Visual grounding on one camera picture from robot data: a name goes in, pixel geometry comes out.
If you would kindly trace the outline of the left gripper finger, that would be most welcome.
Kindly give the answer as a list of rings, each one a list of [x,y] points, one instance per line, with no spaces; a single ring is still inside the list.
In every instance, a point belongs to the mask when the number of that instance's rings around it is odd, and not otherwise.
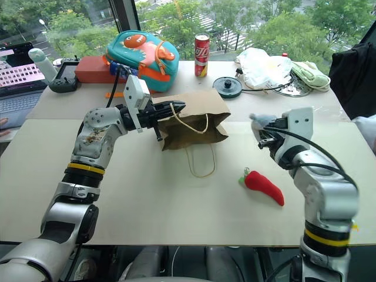
[[[163,102],[157,102],[154,104],[155,109],[158,111],[167,111],[173,109],[175,112],[180,112],[186,106],[183,101],[179,100],[167,100]]]
[[[157,110],[157,120],[166,119],[180,113],[184,107],[163,107]]]

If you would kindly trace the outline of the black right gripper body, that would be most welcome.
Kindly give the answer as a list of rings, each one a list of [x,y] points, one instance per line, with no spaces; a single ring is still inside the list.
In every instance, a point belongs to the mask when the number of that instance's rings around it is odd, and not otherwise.
[[[277,118],[273,124],[270,124],[267,127],[287,130],[288,129],[287,118],[286,117]],[[285,141],[285,136],[282,133],[270,131],[270,130],[264,130],[264,139],[261,141],[258,141],[258,147],[260,149],[263,149],[265,147],[269,148],[270,156],[273,159],[277,158],[277,151],[279,149],[282,149],[282,153],[279,158],[288,159],[290,156],[289,156],[288,149],[283,148],[284,141]]]

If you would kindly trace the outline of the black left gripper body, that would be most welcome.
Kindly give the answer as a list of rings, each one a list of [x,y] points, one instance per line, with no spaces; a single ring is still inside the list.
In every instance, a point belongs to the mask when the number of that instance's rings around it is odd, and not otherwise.
[[[162,136],[160,134],[158,126],[160,114],[160,109],[155,104],[153,104],[151,100],[148,101],[146,107],[140,113],[140,124],[142,125],[142,127],[154,129],[158,142],[162,141]]]

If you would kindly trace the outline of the person's hand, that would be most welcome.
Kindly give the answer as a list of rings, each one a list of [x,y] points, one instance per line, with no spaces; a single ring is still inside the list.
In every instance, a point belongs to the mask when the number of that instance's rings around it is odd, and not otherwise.
[[[3,127],[5,126],[5,124],[8,122],[8,118],[1,118],[0,120],[0,126],[1,126],[1,131],[0,131],[0,137],[3,137],[3,136],[6,136],[8,134],[10,134],[10,130],[9,129],[3,129]]]

